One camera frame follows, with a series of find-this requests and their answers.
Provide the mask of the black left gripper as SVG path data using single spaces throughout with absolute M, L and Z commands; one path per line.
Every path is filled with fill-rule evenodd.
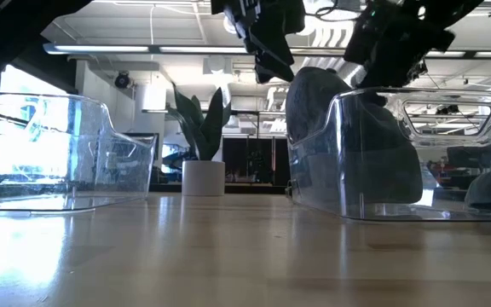
M 242 40 L 247 51 L 255 55 L 258 83 L 272 78 L 286 82 L 294 79 L 292 53 L 287 34 L 305 28 L 306 11 L 303 0 L 210 0 L 212 14 L 224 14 Z

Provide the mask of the round black ceiling fixture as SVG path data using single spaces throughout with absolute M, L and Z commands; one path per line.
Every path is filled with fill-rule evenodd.
M 114 85 L 121 90 L 128 89 L 132 85 L 130 73 L 126 71 L 119 72 L 117 77 L 114 79 Z

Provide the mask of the dark desk monitor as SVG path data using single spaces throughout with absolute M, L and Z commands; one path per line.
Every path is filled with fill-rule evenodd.
M 449 147 L 447 157 L 455 167 L 484 169 L 491 166 L 491 145 L 484 147 Z

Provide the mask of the long ceiling light strip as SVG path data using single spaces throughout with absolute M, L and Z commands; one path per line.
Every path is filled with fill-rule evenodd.
M 64 45 L 46 43 L 44 50 L 50 55 L 247 55 L 240 46 L 208 45 Z M 293 56 L 340 57 L 344 48 L 291 48 Z M 491 50 L 430 51 L 427 59 L 464 59 L 491 61 Z

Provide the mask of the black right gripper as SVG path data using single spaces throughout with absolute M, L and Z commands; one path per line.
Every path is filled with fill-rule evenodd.
M 404 87 L 426 74 L 417 62 L 432 49 L 448 49 L 454 23 L 455 0 L 367 0 L 344 53 L 347 62 L 371 65 L 357 87 Z M 397 83 L 394 65 L 415 63 Z

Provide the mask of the snake plant in white pot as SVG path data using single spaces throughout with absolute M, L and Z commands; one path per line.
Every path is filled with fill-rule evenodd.
M 183 95 L 173 88 L 176 106 L 167 109 L 168 114 L 179 123 L 195 160 L 186 160 L 182 165 L 182 195 L 223 196 L 225 189 L 225 164 L 213 158 L 222 142 L 222 130 L 231 112 L 221 88 L 213 94 L 207 111 L 201 109 L 196 96 Z

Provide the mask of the clear plastic bin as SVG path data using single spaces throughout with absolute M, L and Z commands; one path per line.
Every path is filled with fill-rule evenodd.
M 321 142 L 332 130 L 320 130 L 289 143 L 292 199 L 301 205 L 366 221 L 488 221 L 491 211 L 469 207 L 465 196 L 471 182 L 491 171 L 449 164 L 449 147 L 491 145 L 491 91 L 366 89 L 387 100 L 405 137 L 419 156 L 423 182 L 414 203 L 347 203 L 338 187 L 338 156 Z M 359 94 L 353 90 L 339 97 Z
M 0 211 L 83 211 L 147 196 L 153 150 L 89 98 L 0 91 Z

